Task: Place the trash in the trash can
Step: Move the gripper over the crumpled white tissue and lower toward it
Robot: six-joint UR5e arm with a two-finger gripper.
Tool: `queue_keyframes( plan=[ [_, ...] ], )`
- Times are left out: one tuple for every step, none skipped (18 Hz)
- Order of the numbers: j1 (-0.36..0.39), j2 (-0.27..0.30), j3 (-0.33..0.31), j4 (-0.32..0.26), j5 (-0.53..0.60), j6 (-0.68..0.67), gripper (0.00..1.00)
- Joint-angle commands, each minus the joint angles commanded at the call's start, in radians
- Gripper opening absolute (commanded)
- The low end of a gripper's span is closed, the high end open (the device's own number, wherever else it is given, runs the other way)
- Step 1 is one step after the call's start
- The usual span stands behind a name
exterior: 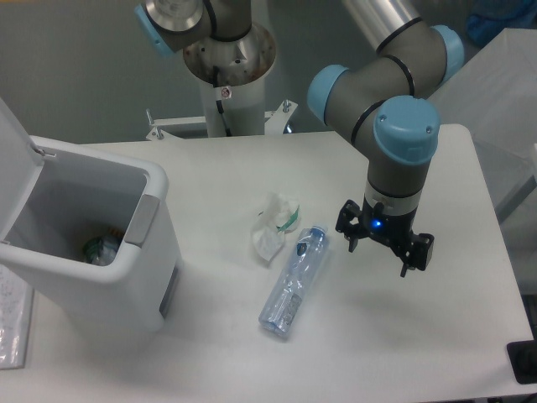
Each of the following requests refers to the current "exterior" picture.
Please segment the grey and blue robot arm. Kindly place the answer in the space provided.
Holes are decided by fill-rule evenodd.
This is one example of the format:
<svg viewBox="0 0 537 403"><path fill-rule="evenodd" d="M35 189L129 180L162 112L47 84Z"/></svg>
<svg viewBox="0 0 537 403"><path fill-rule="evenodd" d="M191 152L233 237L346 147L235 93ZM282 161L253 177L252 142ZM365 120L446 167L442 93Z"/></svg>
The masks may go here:
<svg viewBox="0 0 537 403"><path fill-rule="evenodd" d="M348 1L346 8L377 57L358 71L329 65L307 92L314 115L368 160L364 200L344 204L336 230L351 248L370 238L390 248L403 270L424 270L434 238L412 225L441 125L424 94L461 69L463 45L407 1ZM275 45L253 22L250 2L143 1L135 15L154 48L181 53L202 85L211 136L264 131L262 80Z"/></svg>

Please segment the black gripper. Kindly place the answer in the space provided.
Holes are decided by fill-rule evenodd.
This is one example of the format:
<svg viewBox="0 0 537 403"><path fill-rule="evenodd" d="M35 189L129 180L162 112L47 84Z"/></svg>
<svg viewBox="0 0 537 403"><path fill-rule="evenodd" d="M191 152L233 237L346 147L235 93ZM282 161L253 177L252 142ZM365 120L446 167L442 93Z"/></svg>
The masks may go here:
<svg viewBox="0 0 537 403"><path fill-rule="evenodd" d="M372 207L363 201L359 206L347 200L339 212L335 230L348 241L349 252L353 252L363 238L390 247L403 263L402 278L409 270L425 271L432 258L435 237L429 233L412 232L417 209L396 216L386 214L385 210L382 203Z"/></svg>

